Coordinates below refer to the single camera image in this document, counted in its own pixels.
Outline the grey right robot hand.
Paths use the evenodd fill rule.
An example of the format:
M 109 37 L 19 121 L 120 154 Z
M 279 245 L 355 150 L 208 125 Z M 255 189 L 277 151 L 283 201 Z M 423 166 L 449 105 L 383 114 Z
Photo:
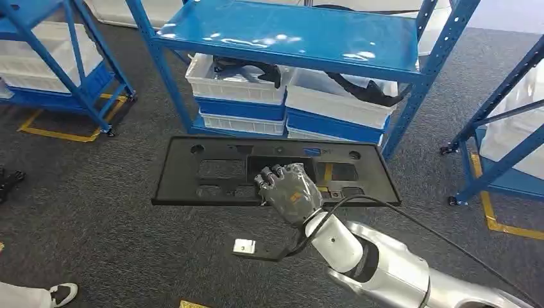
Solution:
M 292 227 L 303 226 L 322 208 L 322 195 L 301 162 L 265 167 L 254 181 L 263 201 Z

